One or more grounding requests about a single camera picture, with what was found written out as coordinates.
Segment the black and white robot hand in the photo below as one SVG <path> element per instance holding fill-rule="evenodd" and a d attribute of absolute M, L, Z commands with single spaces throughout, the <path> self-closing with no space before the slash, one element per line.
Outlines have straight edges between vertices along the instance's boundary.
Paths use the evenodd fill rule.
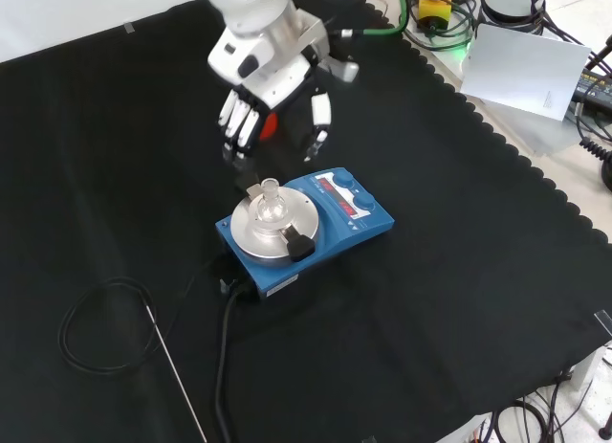
<path fill-rule="evenodd" d="M 217 118 L 222 154 L 232 170 L 232 182 L 244 188 L 259 180 L 255 151 L 272 116 L 281 115 L 297 100 L 311 106 L 311 133 L 297 144 L 298 157 L 311 163 L 329 137 L 332 105 L 329 94 L 314 75 L 321 56 L 312 46 L 280 57 L 265 34 L 241 37 L 224 29 L 208 56 L 213 72 L 229 84 L 229 94 Z"/>

